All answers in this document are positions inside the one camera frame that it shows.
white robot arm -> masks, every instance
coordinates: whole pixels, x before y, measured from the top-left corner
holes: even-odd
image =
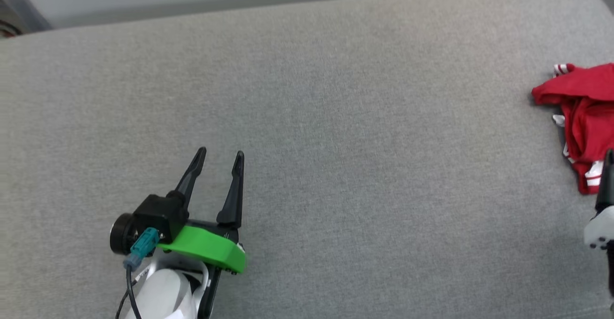
[[[611,149],[603,162],[595,210],[596,216],[584,229],[584,242],[592,249],[606,251],[610,269],[608,285],[614,297],[614,151]]]
[[[196,319],[205,292],[211,291],[209,269],[200,260],[157,250],[145,284],[136,296],[146,319]],[[130,308],[126,319],[136,319]]]

teal connector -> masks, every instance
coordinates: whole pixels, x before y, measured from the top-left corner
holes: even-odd
[[[130,247],[130,254],[123,261],[123,267],[125,269],[130,267],[131,270],[136,270],[141,265],[141,262],[143,262],[145,256],[151,253],[158,245],[158,242],[160,242],[158,231],[151,227],[145,229],[143,234],[134,242],[134,245]]]

gray couch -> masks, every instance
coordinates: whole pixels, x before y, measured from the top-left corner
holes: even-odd
[[[605,254],[531,104],[613,60],[601,0],[330,0],[0,42],[2,317],[110,318],[109,227],[208,159],[214,219],[246,155],[243,275],[215,317],[607,318]]]

white trim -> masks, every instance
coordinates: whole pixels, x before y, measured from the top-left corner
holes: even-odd
[[[569,157],[569,149],[567,147],[567,143],[565,143],[565,146],[563,146],[563,156],[567,157],[567,160],[571,163],[574,164],[575,160],[572,159],[572,157]]]
[[[600,177],[603,172],[603,161],[597,160],[592,162],[592,167],[584,174],[585,177]]]
[[[586,179],[586,185],[588,187],[599,186],[601,183],[601,177],[595,177],[595,179]]]

camera lens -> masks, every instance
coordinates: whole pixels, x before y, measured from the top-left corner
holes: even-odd
[[[113,253],[130,254],[130,247],[134,243],[134,218],[131,213],[124,213],[113,223],[109,233],[109,244]]]

